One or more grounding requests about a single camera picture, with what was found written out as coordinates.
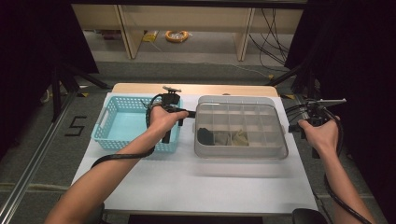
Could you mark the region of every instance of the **plastic basket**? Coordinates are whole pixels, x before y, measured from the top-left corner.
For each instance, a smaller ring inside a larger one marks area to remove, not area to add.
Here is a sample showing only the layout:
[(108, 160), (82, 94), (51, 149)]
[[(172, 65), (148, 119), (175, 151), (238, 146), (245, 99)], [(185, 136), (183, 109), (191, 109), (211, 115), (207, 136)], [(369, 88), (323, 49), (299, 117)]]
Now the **plastic basket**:
[[(92, 139), (103, 149), (121, 149), (146, 129), (146, 108), (151, 97), (112, 96), (102, 108), (92, 132)], [(179, 134), (177, 123), (171, 130), (169, 144), (157, 143), (155, 151), (175, 152)]]

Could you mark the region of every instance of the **table surface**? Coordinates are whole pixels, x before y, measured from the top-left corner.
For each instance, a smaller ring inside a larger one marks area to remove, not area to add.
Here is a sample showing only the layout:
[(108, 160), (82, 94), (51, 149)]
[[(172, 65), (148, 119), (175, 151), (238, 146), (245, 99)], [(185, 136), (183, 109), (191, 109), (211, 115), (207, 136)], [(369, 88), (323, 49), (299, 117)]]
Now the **table surface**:
[[(118, 84), (112, 95), (154, 96), (162, 84)], [(179, 85), (183, 107), (195, 110), (208, 94), (268, 96), (285, 130), (287, 117), (276, 90), (259, 86)], [(265, 216), (290, 214), (295, 208), (318, 210), (291, 133), (285, 133), (284, 160), (202, 159), (193, 150), (194, 119), (185, 119), (175, 153), (153, 153), (141, 160), (105, 201), (107, 212), (167, 215)], [(91, 140), (73, 182), (104, 150)]]

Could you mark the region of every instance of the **wrist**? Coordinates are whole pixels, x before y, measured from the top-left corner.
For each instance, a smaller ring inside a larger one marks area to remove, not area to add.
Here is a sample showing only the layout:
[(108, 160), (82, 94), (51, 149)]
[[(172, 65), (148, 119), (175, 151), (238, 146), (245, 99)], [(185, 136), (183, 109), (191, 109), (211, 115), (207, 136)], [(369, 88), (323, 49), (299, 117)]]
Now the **wrist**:
[(337, 152), (334, 147), (321, 148), (320, 150), (318, 150), (318, 154), (323, 160), (338, 160)]

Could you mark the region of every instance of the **container compartment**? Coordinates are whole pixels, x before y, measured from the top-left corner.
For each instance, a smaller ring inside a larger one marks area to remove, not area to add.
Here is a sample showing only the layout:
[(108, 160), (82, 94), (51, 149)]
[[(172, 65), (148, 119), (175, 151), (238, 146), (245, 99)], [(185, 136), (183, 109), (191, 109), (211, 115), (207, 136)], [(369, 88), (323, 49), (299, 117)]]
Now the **container compartment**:
[(230, 124), (230, 131), (245, 131), (246, 124), (245, 124), (245, 116), (243, 115), (230, 115), (229, 117), (229, 124)]

